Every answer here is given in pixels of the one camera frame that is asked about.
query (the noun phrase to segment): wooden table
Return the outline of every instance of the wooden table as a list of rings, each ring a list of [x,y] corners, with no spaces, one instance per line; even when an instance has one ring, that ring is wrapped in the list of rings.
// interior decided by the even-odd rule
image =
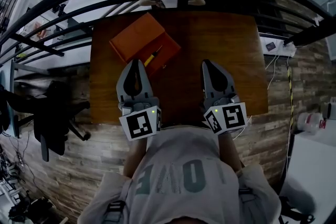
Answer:
[[[121,112],[115,88],[125,63],[109,40],[143,14],[109,17],[94,27],[90,65],[93,123],[119,124]],[[170,10],[151,14],[182,47],[165,69],[150,78],[154,95],[160,99],[163,122],[204,120],[199,109],[203,59],[215,61],[231,73],[248,115],[268,112],[265,63],[253,17]]]

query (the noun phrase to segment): wooden floor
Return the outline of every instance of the wooden floor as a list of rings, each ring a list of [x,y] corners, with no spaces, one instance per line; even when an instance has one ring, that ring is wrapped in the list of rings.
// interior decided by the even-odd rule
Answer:
[[[277,0],[283,5],[296,5],[286,0]],[[272,57],[265,58],[268,64]],[[295,118],[300,112],[318,111],[319,105],[331,96],[336,96],[336,68],[331,65],[325,41],[299,48],[289,60],[293,80]],[[89,100],[89,66],[69,68],[65,77],[54,78],[70,84],[74,102]],[[273,65],[267,70],[267,80],[273,75]],[[47,87],[49,79],[35,77],[25,81],[36,87]],[[31,95],[41,90],[31,90],[24,83],[16,84],[17,92]],[[279,180],[287,152],[290,117],[289,84],[286,59],[278,59],[275,78],[268,90],[267,114],[253,116],[249,126],[235,140],[244,164],[259,162],[270,183]],[[128,150],[127,140],[119,126],[90,124],[90,112],[84,111],[76,121],[81,128],[91,133],[91,139],[82,142],[69,133],[64,156],[50,152],[50,162],[41,159],[40,144],[32,133],[32,124],[22,128],[22,138],[0,137],[0,143],[11,160],[16,160],[14,147],[19,146],[25,165],[22,186],[35,196],[41,191],[57,207],[61,216],[72,223],[88,204],[98,188],[105,171],[121,172]]]

